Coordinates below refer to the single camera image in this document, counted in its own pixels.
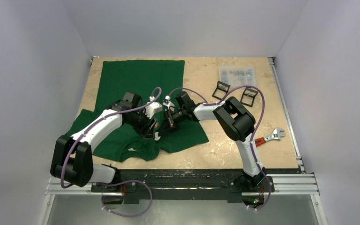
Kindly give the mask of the silver round brooch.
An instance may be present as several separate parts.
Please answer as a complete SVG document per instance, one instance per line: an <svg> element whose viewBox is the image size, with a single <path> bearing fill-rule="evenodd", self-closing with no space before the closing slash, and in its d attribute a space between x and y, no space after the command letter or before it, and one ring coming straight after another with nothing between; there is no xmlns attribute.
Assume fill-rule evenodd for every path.
<svg viewBox="0 0 360 225"><path fill-rule="evenodd" d="M155 133L154 133L154 140L155 140L155 141L159 141L160 138L161 138L161 136L159 135L159 132L155 132Z"/></svg>

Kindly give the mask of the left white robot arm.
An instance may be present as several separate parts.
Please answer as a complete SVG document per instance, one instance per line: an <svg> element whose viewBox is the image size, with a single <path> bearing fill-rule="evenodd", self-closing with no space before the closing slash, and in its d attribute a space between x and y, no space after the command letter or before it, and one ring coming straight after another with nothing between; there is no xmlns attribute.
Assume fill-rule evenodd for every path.
<svg viewBox="0 0 360 225"><path fill-rule="evenodd" d="M60 180L62 188L72 185L83 187L89 183L102 183L110 192L121 186L116 169L93 162L93 152L113 131L128 124L142 138L153 139L157 119L162 111L158 97L140 105L141 96L126 92L123 99L109 104L97 118L72 135L62 135L55 143L50 174Z"/></svg>

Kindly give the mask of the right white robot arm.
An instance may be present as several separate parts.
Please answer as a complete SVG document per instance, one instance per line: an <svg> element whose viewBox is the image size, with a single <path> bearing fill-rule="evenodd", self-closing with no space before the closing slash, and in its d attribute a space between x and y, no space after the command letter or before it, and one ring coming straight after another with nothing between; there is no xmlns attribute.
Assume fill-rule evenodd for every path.
<svg viewBox="0 0 360 225"><path fill-rule="evenodd" d="M154 134L156 141L166 134L179 129L183 121L200 122L203 120L216 120L225 134L235 141L242 160L243 175L240 178L247 189L257 190L262 186L265 169L260 161L257 146L252 138L255 131L254 116L235 97L215 104L196 104L190 96L182 91L175 97L178 108L175 108L170 97L166 96L163 105L164 121Z"/></svg>

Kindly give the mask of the green t-shirt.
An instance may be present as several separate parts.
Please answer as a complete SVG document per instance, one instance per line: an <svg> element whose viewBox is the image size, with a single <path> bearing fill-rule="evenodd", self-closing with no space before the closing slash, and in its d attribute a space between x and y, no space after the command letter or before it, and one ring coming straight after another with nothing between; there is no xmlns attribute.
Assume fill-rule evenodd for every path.
<svg viewBox="0 0 360 225"><path fill-rule="evenodd" d="M81 131L102 111L124 94L132 92L140 95L146 103L155 87L161 87L162 102L170 91L183 85L183 60L126 60L103 62L97 99L93 111L81 110L67 131L72 135ZM140 137L133 128L125 124L109 134L94 150L97 157L123 162L128 158L155 159L160 150L167 153L179 152L199 144L207 143L208 137L199 122L183 121L179 129L163 135L159 141Z"/></svg>

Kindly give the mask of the clear plastic parts box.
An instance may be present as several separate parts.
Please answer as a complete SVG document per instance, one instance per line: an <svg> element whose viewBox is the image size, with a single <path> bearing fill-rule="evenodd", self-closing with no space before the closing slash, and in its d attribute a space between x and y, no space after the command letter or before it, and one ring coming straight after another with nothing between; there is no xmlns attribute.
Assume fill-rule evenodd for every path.
<svg viewBox="0 0 360 225"><path fill-rule="evenodd" d="M237 87L241 85L257 86L253 67L220 66L219 79L221 82Z"/></svg>

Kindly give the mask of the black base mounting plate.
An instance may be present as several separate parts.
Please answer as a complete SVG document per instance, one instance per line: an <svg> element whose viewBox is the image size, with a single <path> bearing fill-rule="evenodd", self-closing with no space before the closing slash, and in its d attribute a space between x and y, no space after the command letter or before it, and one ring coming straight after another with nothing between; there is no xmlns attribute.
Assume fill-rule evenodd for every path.
<svg viewBox="0 0 360 225"><path fill-rule="evenodd" d="M274 192L271 176L249 178L242 169L120 169L112 184L94 183L93 193L119 195L125 204L140 200L209 200L259 206Z"/></svg>

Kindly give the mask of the red handled adjustable wrench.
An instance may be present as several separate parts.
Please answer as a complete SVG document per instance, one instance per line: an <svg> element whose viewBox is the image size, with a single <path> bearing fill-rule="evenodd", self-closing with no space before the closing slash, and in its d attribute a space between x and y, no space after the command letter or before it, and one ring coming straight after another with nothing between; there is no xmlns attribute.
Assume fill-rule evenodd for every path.
<svg viewBox="0 0 360 225"><path fill-rule="evenodd" d="M281 140L285 136L286 136L285 130L281 127L277 127L268 136L255 139L255 144L256 146L260 146L268 141Z"/></svg>

